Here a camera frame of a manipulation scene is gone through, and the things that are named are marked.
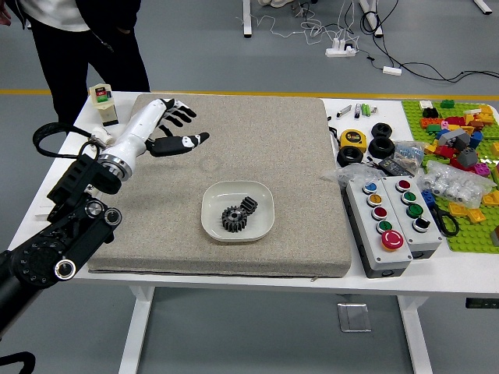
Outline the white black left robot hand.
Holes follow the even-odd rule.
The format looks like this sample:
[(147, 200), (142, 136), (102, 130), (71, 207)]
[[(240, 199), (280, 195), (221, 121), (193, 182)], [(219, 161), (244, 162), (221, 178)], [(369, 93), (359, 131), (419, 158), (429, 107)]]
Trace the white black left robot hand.
[(150, 136), (167, 120), (178, 127), (190, 123), (196, 113), (176, 99), (159, 98), (140, 109), (129, 121), (115, 144), (104, 150), (98, 158), (102, 164), (133, 170), (136, 158), (145, 152), (154, 157), (168, 157), (188, 153), (209, 139), (210, 134), (202, 132), (193, 136), (173, 136), (152, 140)]

